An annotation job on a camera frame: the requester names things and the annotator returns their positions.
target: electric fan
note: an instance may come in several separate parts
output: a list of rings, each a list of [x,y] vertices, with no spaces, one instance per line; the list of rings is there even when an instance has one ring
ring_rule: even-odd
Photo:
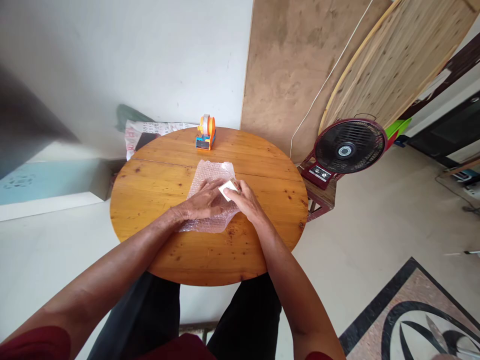
[[[335,122],[316,139],[315,162],[301,176],[325,190],[337,174],[351,174],[375,163],[387,147],[387,135],[376,122],[350,118]]]

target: bubble wrap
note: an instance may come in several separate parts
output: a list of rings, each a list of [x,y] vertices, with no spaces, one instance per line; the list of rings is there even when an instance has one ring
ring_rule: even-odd
[[[224,179],[227,182],[235,178],[234,165],[231,162],[210,162],[200,160],[188,192],[189,199],[193,194],[200,190],[200,185],[204,180],[212,181],[215,179]],[[223,195],[218,195],[211,203],[212,207],[221,206],[223,211],[219,215],[215,215],[205,219],[187,220],[178,230],[179,232],[197,231],[200,233],[221,233],[225,230],[230,220],[240,210],[233,201],[227,201]]]

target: round wooden table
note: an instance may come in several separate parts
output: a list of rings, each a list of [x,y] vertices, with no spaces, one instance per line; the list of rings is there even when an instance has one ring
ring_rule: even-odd
[[[212,150],[195,148],[196,128],[172,132],[142,147],[118,174],[110,218],[121,242],[187,198],[200,160],[231,162],[255,192],[285,244],[304,230],[308,198],[302,177],[275,145],[247,132],[217,127]],[[267,271],[259,238],[241,212],[221,233],[175,232],[148,269],[180,284],[219,286]]]

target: plastic bag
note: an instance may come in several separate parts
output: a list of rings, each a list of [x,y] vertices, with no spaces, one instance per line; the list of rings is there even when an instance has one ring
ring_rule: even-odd
[[[130,160],[133,154],[135,154],[135,148],[142,133],[159,134],[163,136],[177,130],[196,127],[197,125],[186,122],[144,122],[127,120],[125,124],[126,160]]]
[[[204,180],[212,181],[215,179],[224,179],[227,182],[235,178],[234,165],[231,162],[210,162],[200,160],[188,192],[189,199],[193,194],[200,190],[200,185]],[[225,230],[229,222],[240,211],[239,207],[233,201],[227,201],[223,195],[219,195],[213,200],[212,207],[221,206],[223,211],[205,219],[187,220],[178,230],[179,232],[197,231],[199,233],[221,233]]]

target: fan control panel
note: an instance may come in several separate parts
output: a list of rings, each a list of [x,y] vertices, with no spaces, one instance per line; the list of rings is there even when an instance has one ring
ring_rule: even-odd
[[[328,171],[325,171],[324,169],[322,169],[320,166],[314,166],[312,167],[310,170],[309,170],[310,173],[312,173],[313,175],[315,175],[317,178],[319,178],[320,180],[323,180],[324,182],[327,182],[328,179],[330,179],[330,177],[332,176],[331,173],[329,173]]]

